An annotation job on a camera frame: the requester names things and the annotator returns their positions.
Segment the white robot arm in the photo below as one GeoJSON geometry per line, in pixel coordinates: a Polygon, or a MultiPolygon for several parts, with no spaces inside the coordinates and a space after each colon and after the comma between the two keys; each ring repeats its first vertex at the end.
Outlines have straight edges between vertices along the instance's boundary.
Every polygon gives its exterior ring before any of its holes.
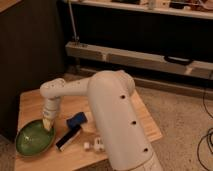
{"type": "Polygon", "coordinates": [[[72,82],[45,82],[40,87],[44,127],[52,127],[63,96],[85,96],[115,171],[163,171],[133,106],[134,91],[133,78],[123,70],[100,71],[72,82]]]}

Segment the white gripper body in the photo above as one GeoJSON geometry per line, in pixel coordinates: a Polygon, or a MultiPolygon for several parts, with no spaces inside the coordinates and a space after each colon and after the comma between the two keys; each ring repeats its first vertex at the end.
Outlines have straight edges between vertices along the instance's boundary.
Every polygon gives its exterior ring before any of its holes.
{"type": "Polygon", "coordinates": [[[54,120],[60,111],[60,98],[45,99],[43,106],[43,117],[54,120]]]}

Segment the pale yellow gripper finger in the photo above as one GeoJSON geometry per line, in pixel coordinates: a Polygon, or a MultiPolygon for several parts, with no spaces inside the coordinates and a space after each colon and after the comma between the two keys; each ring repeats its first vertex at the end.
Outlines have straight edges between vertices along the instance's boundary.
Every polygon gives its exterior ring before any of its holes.
{"type": "Polygon", "coordinates": [[[42,121],[43,121],[44,128],[47,131],[50,131],[54,125],[54,120],[49,118],[43,118],[42,121]]]}

